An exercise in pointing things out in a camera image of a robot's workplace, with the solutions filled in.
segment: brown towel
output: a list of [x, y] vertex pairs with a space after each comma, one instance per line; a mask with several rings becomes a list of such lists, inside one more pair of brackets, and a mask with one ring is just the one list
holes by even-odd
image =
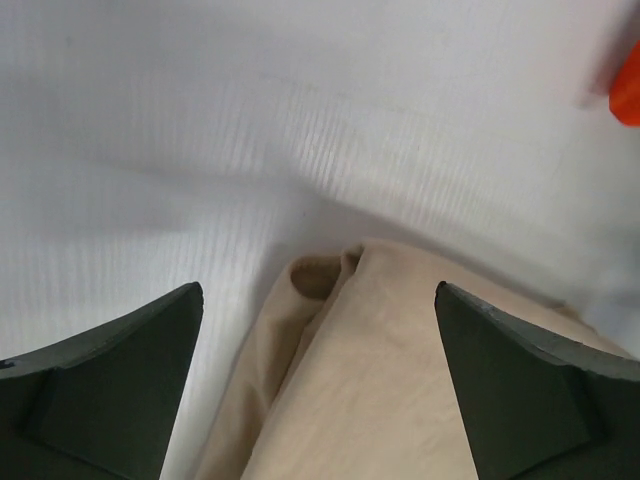
[[433, 307], [442, 280], [628, 356], [437, 255], [372, 240], [283, 272], [242, 348], [200, 480], [477, 478]]

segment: cloth fold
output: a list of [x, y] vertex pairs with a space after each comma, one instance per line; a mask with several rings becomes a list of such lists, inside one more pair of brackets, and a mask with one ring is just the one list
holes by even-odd
[[433, 307], [443, 280], [628, 356], [579, 321], [426, 251], [367, 240], [301, 258], [242, 347], [196, 478], [477, 478]]

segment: beige cloth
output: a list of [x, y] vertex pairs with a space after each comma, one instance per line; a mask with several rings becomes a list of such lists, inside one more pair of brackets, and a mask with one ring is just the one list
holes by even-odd
[[411, 247], [294, 262], [242, 348], [197, 478], [476, 479], [434, 310], [442, 280], [627, 356], [578, 321]]

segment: red plastic object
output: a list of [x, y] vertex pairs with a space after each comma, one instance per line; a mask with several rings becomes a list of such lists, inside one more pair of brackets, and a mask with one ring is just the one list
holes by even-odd
[[623, 124], [640, 127], [640, 42], [636, 43], [613, 82], [609, 108]]

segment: white surface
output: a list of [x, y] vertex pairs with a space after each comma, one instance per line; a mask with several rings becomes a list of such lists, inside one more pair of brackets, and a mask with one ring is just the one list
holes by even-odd
[[640, 225], [638, 131], [578, 107], [626, 6], [5, 0], [0, 358], [200, 281], [173, 480], [298, 253], [422, 238], [584, 303]]

